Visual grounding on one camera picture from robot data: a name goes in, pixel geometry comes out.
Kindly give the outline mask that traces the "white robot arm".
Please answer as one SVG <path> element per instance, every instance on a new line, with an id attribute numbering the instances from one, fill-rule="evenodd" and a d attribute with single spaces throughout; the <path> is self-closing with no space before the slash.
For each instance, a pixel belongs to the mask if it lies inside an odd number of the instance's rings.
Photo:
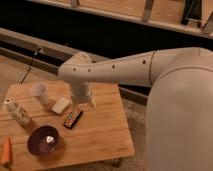
<path id="1" fill-rule="evenodd" d="M 92 100 L 91 82 L 151 89 L 146 107 L 150 171 L 213 171 L 213 51 L 155 50 L 93 63 L 84 52 L 58 69 L 74 104 Z"/>

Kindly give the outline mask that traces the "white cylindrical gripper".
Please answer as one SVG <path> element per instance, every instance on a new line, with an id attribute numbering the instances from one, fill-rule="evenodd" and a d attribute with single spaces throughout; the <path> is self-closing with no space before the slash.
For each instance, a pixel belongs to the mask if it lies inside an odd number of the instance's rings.
<path id="1" fill-rule="evenodd" d="M 96 103 L 92 97 L 90 84 L 87 82 L 73 83 L 70 85 L 71 99 L 75 104 L 89 103 L 90 107 L 96 109 Z"/>

